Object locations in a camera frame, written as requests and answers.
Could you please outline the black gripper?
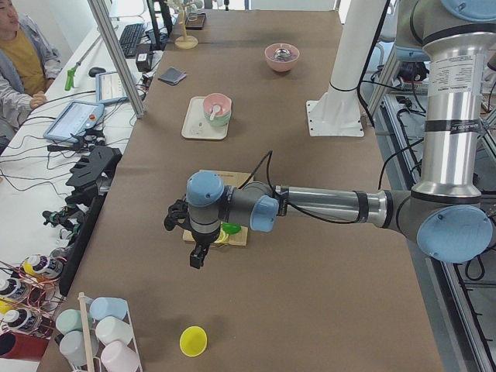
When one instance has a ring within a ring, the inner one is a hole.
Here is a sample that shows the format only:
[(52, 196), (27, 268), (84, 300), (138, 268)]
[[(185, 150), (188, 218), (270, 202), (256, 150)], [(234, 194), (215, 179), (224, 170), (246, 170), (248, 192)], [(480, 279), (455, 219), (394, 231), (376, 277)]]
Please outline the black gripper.
[[(176, 226), (186, 231), (191, 230), (188, 203), (184, 199), (177, 199), (174, 204), (170, 205), (164, 218), (164, 228), (167, 231), (172, 231)], [(196, 243), (195, 248), (190, 253), (190, 266), (198, 270), (201, 269), (204, 266), (209, 248), (209, 243)]]

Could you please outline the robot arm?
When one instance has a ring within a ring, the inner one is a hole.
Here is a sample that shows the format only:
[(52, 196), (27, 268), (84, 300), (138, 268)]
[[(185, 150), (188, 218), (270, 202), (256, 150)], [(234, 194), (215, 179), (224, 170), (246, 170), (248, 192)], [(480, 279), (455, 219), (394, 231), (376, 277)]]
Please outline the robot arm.
[(458, 264), (483, 253), (493, 226), (480, 207), (473, 172), (481, 130), (481, 82), (495, 42), (493, 1), (403, 1), (396, 49), (430, 59), (421, 177), (410, 191), (334, 191), (248, 181), (225, 185), (214, 172), (191, 175), (183, 198), (170, 206), (164, 227), (189, 231), (190, 264), (203, 266), (224, 222), (269, 232), (294, 209), (335, 224), (369, 222), (394, 230), (426, 255)]

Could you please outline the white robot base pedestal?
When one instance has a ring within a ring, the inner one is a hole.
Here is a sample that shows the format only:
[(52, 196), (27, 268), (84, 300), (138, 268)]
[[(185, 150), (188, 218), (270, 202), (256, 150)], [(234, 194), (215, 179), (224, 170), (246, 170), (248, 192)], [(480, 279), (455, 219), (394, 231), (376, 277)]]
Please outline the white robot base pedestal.
[(329, 88), (319, 100), (306, 102), (311, 136), (364, 135), (360, 121), (359, 84), (388, 6), (388, 1), (381, 0), (356, 0), (350, 3)]

